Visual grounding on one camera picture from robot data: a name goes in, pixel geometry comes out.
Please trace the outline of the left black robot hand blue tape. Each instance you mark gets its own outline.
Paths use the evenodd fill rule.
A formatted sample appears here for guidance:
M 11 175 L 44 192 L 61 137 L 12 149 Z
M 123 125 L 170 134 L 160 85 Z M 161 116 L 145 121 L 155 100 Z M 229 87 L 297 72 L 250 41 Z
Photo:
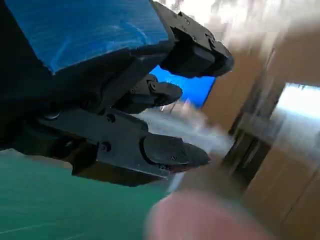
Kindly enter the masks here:
M 72 165 L 72 175 L 135 187 L 206 165 L 202 147 L 136 118 L 219 77 L 234 57 L 207 28 L 152 0 L 3 0 L 0 147 Z

